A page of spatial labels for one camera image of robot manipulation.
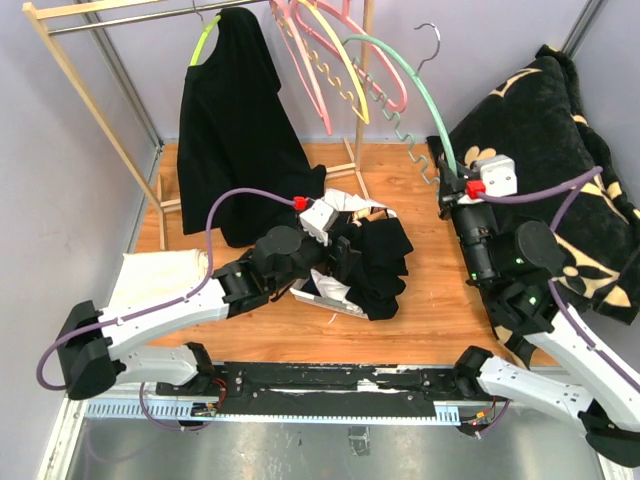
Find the lime green hanger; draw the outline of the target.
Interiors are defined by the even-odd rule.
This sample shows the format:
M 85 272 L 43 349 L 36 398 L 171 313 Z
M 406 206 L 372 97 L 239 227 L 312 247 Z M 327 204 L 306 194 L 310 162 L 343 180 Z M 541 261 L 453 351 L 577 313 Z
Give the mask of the lime green hanger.
M 196 66 L 198 64 L 208 38 L 221 20 L 221 15 L 216 14 L 210 22 L 206 23 L 203 14 L 198 11 L 195 2 L 192 2 L 192 7 L 194 13 L 200 18 L 202 24 L 202 33 L 199 37 L 198 42 L 196 43 L 193 54 L 191 56 L 191 60 L 189 63 L 190 67 Z

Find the white t shirt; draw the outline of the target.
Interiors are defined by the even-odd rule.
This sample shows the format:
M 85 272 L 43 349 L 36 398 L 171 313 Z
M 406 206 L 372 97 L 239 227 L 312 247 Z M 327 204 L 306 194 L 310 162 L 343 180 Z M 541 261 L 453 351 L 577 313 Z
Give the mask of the white t shirt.
M 372 199 L 329 188 L 321 213 L 335 216 L 326 229 L 329 257 L 294 285 L 296 299 L 370 321 L 399 310 L 413 251 L 397 213 Z

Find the yellow hanger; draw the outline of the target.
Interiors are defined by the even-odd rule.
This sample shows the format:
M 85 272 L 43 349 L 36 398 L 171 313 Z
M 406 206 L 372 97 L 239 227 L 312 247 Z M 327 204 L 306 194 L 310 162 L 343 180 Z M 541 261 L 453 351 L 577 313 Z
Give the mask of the yellow hanger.
M 320 27 L 320 32 L 316 31 L 302 19 L 300 8 L 306 9 L 315 19 Z M 329 85 L 338 92 L 339 96 L 345 102 L 349 103 L 356 117 L 365 124 L 369 124 L 370 113 L 360 70 L 352 63 L 343 41 L 324 16 L 324 14 L 327 13 L 330 17 L 338 20 L 344 27 L 350 29 L 352 33 L 361 34 L 363 30 L 352 20 L 350 15 L 351 2 L 342 1 L 341 7 L 338 8 L 330 1 L 292 1 L 291 10 L 298 27 L 319 46 L 323 46 L 337 61 L 342 63 L 349 78 L 348 83 L 352 85 L 352 88 L 344 88 L 340 76 L 334 75 L 331 72 L 330 66 L 320 60 L 319 52 L 306 46 L 312 64 L 326 77 Z

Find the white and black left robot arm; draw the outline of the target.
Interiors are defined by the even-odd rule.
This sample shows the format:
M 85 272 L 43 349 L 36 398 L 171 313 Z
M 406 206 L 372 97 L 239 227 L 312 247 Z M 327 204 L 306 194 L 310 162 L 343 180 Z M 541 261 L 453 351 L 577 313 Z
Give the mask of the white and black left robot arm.
M 85 400 L 118 384 L 160 382 L 203 395 L 215 374 L 206 349 L 194 342 L 163 349 L 150 341 L 258 309 L 319 266 L 343 281 L 361 257 L 343 236 L 322 242 L 300 229 L 279 226 L 238 260 L 215 270 L 203 286 L 174 299 L 120 310 L 78 303 L 56 340 L 63 389 L 70 399 Z

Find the pink hanger with metal hook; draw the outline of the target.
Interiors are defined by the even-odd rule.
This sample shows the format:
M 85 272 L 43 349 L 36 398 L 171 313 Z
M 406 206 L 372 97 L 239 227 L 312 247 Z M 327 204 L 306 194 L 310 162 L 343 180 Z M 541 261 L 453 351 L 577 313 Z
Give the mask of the pink hanger with metal hook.
M 307 49 L 292 18 L 288 3 L 281 0 L 270 0 L 269 5 L 274 20 L 278 25 L 282 39 L 284 40 L 285 46 L 294 62 L 295 69 L 311 104 L 322 121 L 326 133 L 329 136 L 332 136 L 333 125 L 331 123 L 330 114 L 325 104 L 322 90 L 316 78 Z

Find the black t shirt with print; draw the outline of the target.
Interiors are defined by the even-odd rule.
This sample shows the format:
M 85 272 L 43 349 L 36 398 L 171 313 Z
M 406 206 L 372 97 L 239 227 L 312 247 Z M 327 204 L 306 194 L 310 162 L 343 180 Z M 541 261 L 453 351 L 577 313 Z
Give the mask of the black t shirt with print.
M 330 239 L 349 239 L 360 251 L 360 261 L 345 283 L 346 299 L 359 306 L 369 320 L 388 320 L 398 312 L 408 274 L 405 256 L 413 251 L 400 220 L 378 210 L 357 219 L 353 212 L 340 212 L 330 228 Z

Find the navy blue t shirt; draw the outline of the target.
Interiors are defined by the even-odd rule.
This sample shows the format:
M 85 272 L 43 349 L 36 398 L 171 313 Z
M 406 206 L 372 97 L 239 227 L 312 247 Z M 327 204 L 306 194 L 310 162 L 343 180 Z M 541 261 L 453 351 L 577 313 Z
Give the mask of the navy blue t shirt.
M 306 292 L 310 295 L 314 295 L 314 296 L 319 296 L 320 293 L 316 287 L 315 282 L 312 279 L 308 279 L 304 285 L 302 287 L 300 287 L 300 290 L 303 292 Z

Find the mint green hanger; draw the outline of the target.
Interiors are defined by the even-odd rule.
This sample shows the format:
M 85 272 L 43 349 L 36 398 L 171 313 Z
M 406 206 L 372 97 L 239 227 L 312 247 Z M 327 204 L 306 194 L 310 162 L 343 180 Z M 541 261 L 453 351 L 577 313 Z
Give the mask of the mint green hanger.
M 422 29 L 432 31 L 435 39 L 435 47 L 430 54 L 427 54 L 419 61 L 416 67 L 412 66 L 409 61 L 388 43 L 369 34 L 351 34 L 342 41 L 342 45 L 346 46 L 349 43 L 357 42 L 361 46 L 373 47 L 379 50 L 382 57 L 390 61 L 391 66 L 395 68 L 400 79 L 402 81 L 407 80 L 409 90 L 407 93 L 406 106 L 404 109 L 401 109 L 400 107 L 391 107 L 390 96 L 385 91 L 374 93 L 375 78 L 370 73 L 365 73 L 361 76 L 362 83 L 365 85 L 365 92 L 370 94 L 374 102 L 381 107 L 383 115 L 393 127 L 393 132 L 397 140 L 407 147 L 408 157 L 414 165 L 419 167 L 422 180 L 427 185 L 435 185 L 440 181 L 440 170 L 437 166 L 437 161 L 429 160 L 426 154 L 417 153 L 415 150 L 418 145 L 417 135 L 403 126 L 403 115 L 407 108 L 423 107 L 431 119 L 432 125 L 435 127 L 437 136 L 441 142 L 445 171 L 454 174 L 458 172 L 454 149 L 444 118 L 436 105 L 435 99 L 421 77 L 422 68 L 428 62 L 435 60 L 440 53 L 442 46 L 441 33 L 438 26 L 432 22 L 423 22 L 415 27 L 417 31 Z

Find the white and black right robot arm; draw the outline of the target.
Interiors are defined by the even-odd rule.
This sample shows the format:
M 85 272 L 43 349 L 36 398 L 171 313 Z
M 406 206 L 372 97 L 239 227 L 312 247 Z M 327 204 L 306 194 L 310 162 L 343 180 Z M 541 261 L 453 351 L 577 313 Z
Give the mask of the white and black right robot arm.
M 468 347 L 453 367 L 466 400 L 481 395 L 519 402 L 561 421 L 606 459 L 639 465 L 639 374 L 564 302 L 554 284 L 562 271 L 557 226 L 587 172 L 520 195 L 514 161 L 504 155 L 473 168 L 439 160 L 439 215 L 452 221 L 468 284 L 477 288 L 495 327 L 522 365 Z

